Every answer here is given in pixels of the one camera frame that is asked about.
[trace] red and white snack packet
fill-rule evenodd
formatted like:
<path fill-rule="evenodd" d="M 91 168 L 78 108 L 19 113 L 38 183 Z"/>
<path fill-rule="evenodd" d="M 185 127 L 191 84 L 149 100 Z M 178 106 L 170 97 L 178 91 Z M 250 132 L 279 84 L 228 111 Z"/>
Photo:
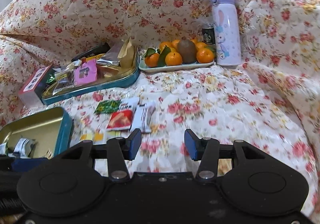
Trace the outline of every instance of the red and white snack packet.
<path fill-rule="evenodd" d="M 107 131 L 130 129 L 138 102 L 138 97 L 121 100 L 118 111 L 111 114 Z"/>
<path fill-rule="evenodd" d="M 142 133 L 151 133 L 150 120 L 155 108 L 155 102 L 148 102 L 144 106 L 137 107 L 130 131 L 139 128 Z"/>

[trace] brown kiwi fruit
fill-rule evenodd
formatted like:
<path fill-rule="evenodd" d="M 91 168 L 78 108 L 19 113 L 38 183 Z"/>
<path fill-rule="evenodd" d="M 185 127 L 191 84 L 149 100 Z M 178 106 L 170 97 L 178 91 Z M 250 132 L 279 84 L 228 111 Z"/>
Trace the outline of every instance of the brown kiwi fruit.
<path fill-rule="evenodd" d="M 177 51 L 182 56 L 184 63 L 192 63 L 197 60 L 197 48 L 191 40 L 181 40 L 177 45 Z"/>

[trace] rose pattern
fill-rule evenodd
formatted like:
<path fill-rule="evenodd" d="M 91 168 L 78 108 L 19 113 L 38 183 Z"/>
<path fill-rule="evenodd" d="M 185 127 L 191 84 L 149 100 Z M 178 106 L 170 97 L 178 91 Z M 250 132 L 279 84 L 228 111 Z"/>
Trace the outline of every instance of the rose pattern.
<path fill-rule="evenodd" d="M 93 114 L 105 99 L 139 96 L 157 101 L 152 133 L 143 135 L 134 171 L 194 171 L 183 143 L 191 128 L 222 144 L 244 139 L 301 172 L 309 184 L 303 213 L 320 223 L 318 162 L 320 142 L 320 0 L 237 0 L 244 63 L 237 70 L 218 66 L 140 74 L 131 87 L 74 97 L 62 106 L 74 118 L 71 145 L 84 133 L 103 142 L 127 132 L 105 132 L 107 115 Z M 139 47 L 158 41 L 201 39 L 210 21 L 208 0 L 13 0 L 0 13 L 0 125 L 46 109 L 27 109 L 17 92 L 31 73 L 65 64 L 104 41 L 132 36 Z M 106 174 L 105 161 L 96 163 Z M 219 172 L 230 169 L 223 161 Z"/>

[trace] water bottle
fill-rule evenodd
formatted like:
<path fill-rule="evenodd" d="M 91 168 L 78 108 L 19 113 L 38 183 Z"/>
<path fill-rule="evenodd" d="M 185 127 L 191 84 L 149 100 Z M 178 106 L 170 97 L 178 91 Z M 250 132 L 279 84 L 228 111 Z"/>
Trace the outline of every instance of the water bottle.
<path fill-rule="evenodd" d="M 217 64 L 241 64 L 240 34 L 235 0 L 212 0 Z"/>

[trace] red box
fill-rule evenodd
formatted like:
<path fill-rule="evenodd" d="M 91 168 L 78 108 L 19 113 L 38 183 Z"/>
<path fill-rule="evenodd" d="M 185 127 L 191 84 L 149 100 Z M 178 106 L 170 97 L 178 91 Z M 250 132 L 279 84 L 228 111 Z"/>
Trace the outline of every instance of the red box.
<path fill-rule="evenodd" d="M 41 68 L 35 71 L 23 85 L 18 96 L 28 108 L 43 106 L 42 93 L 46 88 L 46 81 L 52 73 L 54 73 L 52 66 Z"/>

